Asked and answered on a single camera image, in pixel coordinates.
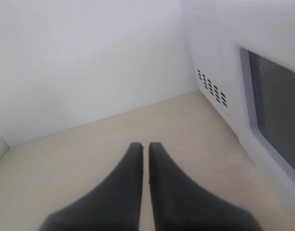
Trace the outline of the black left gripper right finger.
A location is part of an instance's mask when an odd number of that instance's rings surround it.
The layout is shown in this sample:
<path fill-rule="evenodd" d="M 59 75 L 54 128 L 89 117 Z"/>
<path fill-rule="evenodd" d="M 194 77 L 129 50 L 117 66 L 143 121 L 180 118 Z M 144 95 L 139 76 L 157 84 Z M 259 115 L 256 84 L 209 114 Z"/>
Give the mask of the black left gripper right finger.
<path fill-rule="evenodd" d="M 208 192 L 173 161 L 160 142 L 149 145 L 149 187 L 157 231 L 260 231 L 253 215 Z"/>

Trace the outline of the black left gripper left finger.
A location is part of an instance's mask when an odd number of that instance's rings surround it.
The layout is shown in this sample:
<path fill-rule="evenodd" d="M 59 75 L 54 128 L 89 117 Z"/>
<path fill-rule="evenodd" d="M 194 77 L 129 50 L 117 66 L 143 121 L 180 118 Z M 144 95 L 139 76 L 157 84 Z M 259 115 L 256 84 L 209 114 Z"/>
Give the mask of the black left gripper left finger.
<path fill-rule="evenodd" d="M 81 199 L 49 215 L 41 231 L 137 231 L 143 189 L 143 146 L 129 145 L 112 172 Z"/>

